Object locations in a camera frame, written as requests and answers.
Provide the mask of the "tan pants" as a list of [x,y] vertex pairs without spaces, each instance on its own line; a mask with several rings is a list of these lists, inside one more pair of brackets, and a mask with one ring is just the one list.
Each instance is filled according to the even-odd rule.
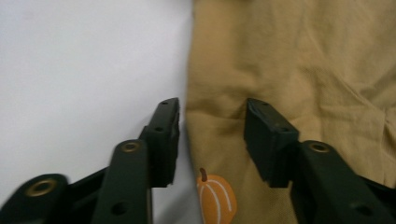
[[205,224],[296,222],[248,155],[249,98],[396,188],[396,0],[194,0],[193,14],[186,117]]

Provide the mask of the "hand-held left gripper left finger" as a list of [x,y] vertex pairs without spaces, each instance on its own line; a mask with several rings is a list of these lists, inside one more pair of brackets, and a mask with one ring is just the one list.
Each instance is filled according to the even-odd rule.
[[119,143],[106,168],[92,224],[152,224],[152,192],[174,181],[179,100],[160,102],[138,138]]

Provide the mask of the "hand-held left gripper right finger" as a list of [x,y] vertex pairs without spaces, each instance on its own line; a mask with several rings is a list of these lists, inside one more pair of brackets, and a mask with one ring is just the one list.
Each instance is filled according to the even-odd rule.
[[247,99],[244,139],[262,180],[291,188],[299,224],[396,224],[396,189],[356,175],[328,144],[301,142],[270,104]]

